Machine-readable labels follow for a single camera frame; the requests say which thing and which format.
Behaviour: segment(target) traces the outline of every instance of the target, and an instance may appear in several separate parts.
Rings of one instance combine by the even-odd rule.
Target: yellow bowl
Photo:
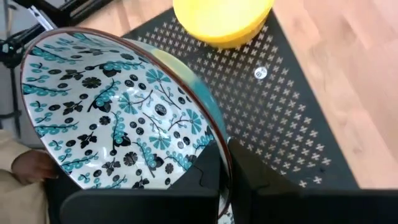
[[[214,47],[233,48],[256,36],[274,0],[173,0],[185,30]]]

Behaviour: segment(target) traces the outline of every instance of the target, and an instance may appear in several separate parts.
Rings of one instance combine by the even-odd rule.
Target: white sticker
[[[268,71],[266,67],[259,67],[256,68],[256,71],[254,71],[254,77],[257,79],[263,79],[267,76]]]

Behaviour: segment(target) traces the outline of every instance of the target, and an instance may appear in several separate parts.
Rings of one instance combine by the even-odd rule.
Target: light wood floor
[[[82,26],[123,35],[172,0],[115,0]],[[274,11],[362,188],[398,188],[398,1],[275,0]]]

